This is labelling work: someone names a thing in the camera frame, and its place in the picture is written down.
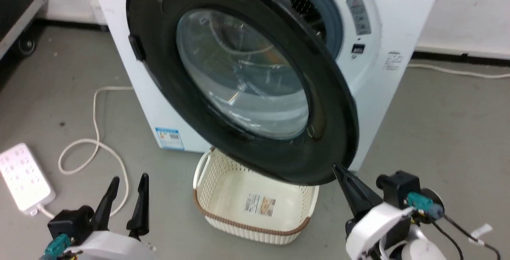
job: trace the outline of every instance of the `floor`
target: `floor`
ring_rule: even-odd
[[[0,86],[0,151],[19,142],[33,150],[57,192],[48,210],[96,207],[111,178],[121,175],[115,158],[100,151],[90,167],[73,176],[61,175],[57,160],[70,142],[94,138],[94,91],[106,85],[129,85],[129,79],[108,33],[47,27],[39,42],[33,56]],[[510,71],[433,64],[483,73]],[[446,212],[466,229],[492,225],[494,231],[483,239],[508,258],[509,96],[510,79],[408,69],[359,176],[376,189],[375,179],[381,173],[398,169],[415,173],[422,187],[441,195]],[[315,214],[294,242],[282,247],[251,242],[218,231],[204,220],[193,206],[191,188],[200,155],[159,149],[132,91],[100,95],[98,119],[102,140],[122,156],[133,186],[143,172],[151,175],[151,232],[143,239],[156,246],[158,259],[348,258],[344,224],[351,214],[336,183],[321,187]],[[65,167],[78,166],[92,150],[87,145],[76,148],[66,157]],[[123,185],[114,206],[122,198]],[[136,202],[132,194],[111,219],[111,231],[127,234],[126,222]],[[22,215],[3,184],[0,199],[3,257],[37,259],[51,240],[48,219]],[[466,259],[495,258],[444,221],[440,224],[457,239]],[[447,258],[459,258],[433,227],[423,230]]]

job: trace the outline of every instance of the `power cord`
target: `power cord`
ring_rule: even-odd
[[[459,244],[457,244],[457,242],[455,242],[455,240],[448,233],[446,233],[443,229],[441,229],[441,227],[439,227],[439,225],[435,221],[432,221],[432,225],[434,225],[434,227],[439,232],[441,232],[442,235],[444,235],[446,238],[448,238],[448,240],[450,240],[450,242],[452,242],[453,245],[455,245],[455,248],[457,248],[457,251],[459,252],[459,256],[460,256],[461,260],[464,260],[464,255],[462,254],[462,249],[459,246]]]
[[[92,109],[92,120],[94,122],[96,139],[93,140],[91,138],[82,138],[80,140],[76,140],[75,142],[72,142],[66,148],[64,148],[64,150],[60,154],[59,162],[58,162],[59,170],[60,170],[60,172],[62,174],[64,174],[64,175],[73,175],[75,173],[78,173],[79,171],[82,171],[82,169],[84,169],[94,159],[94,157],[97,154],[97,151],[99,150],[99,147],[106,149],[106,151],[111,153],[117,159],[117,161],[120,164],[120,167],[122,168],[122,174],[124,175],[124,182],[126,182],[126,193],[124,194],[124,198],[122,199],[122,202],[120,202],[119,206],[110,213],[110,217],[112,217],[113,215],[118,213],[118,211],[120,211],[120,209],[122,209],[122,206],[124,206],[124,204],[128,200],[128,196],[129,196],[129,179],[128,179],[128,173],[126,171],[126,166],[124,165],[124,162],[122,161],[120,156],[112,148],[110,148],[108,145],[106,145],[106,144],[104,144],[104,143],[102,143],[100,141],[99,128],[97,127],[97,121],[96,121],[96,99],[97,99],[97,95],[100,92],[102,92],[102,91],[132,91],[132,90],[133,90],[133,87],[131,87],[131,86],[105,86],[105,87],[102,87],[102,88],[98,89],[97,91],[95,91],[95,93],[94,93],[94,101],[93,101],[93,105],[92,105],[92,107],[93,107],[93,109]],[[76,146],[77,144],[95,144],[96,147],[94,149],[94,152],[90,155],[89,159],[86,162],[84,162],[82,165],[80,165],[78,168],[73,169],[71,171],[63,169],[62,168],[62,158],[64,158],[64,155],[67,153],[67,151],[69,151],[69,149],[71,149],[72,147]],[[52,213],[48,212],[43,206],[39,206],[38,209],[44,215],[48,216],[51,219],[53,219],[55,217],[55,215],[53,215]]]
[[[473,237],[468,231],[466,231],[465,229],[463,229],[459,224],[457,224],[452,218],[450,218],[448,215],[444,215],[443,216],[444,219],[446,219],[446,221],[450,222],[451,225],[453,225],[455,228],[457,228],[460,232],[462,232],[462,234],[464,234],[465,236],[467,236],[468,238],[470,238],[471,240],[473,240],[474,242],[477,242],[478,244],[480,245],[483,245],[485,246],[487,249],[490,249],[492,251],[494,251],[494,253],[496,253],[496,259],[497,260],[501,260],[501,254],[499,253],[499,251],[494,247],[494,246],[491,246],[485,242],[483,242],[482,240],[479,240],[475,237]]]
[[[443,73],[451,73],[453,75],[470,76],[483,79],[503,79],[510,78],[510,73],[504,75],[486,75],[485,73],[474,73],[472,71],[455,71],[454,69],[445,69],[444,67],[429,65],[429,64],[408,64],[408,67],[416,69],[433,69],[434,71],[441,71]]]

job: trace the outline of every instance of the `robotic hand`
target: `robotic hand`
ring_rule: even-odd
[[[333,172],[354,214],[354,218],[345,224],[345,247],[351,259],[446,260],[419,228],[421,224],[430,223],[455,244],[462,259],[460,247],[435,223],[442,217],[501,259],[497,249],[475,238],[446,216],[439,196],[430,189],[421,189],[417,176],[404,171],[391,176],[380,175],[376,185],[384,193],[381,198],[343,166],[333,164]],[[390,249],[393,251],[388,256],[386,251]]]
[[[140,241],[149,233],[149,176],[142,175],[138,200],[126,229],[129,236],[108,231],[110,211],[117,197],[120,180],[113,178],[96,211],[82,206],[76,211],[61,211],[50,222],[53,241],[40,260],[152,260],[154,247]]]

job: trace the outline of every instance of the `white tag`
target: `white tag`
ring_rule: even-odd
[[[259,194],[250,193],[244,206],[244,211],[249,213],[273,216],[273,209],[275,209],[276,199],[267,198]]]
[[[489,233],[491,231],[492,231],[492,226],[490,226],[486,223],[486,224],[483,224],[479,229],[473,231],[471,233],[471,236],[479,239],[480,236],[484,235],[485,233]],[[471,243],[483,245],[483,242],[481,240],[479,242],[475,242],[475,240],[472,240],[471,238],[468,238],[468,240]]]

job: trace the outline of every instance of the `power strip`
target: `power strip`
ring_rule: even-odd
[[[55,191],[26,144],[18,144],[0,154],[0,170],[23,214],[34,216],[39,207],[55,199]]]

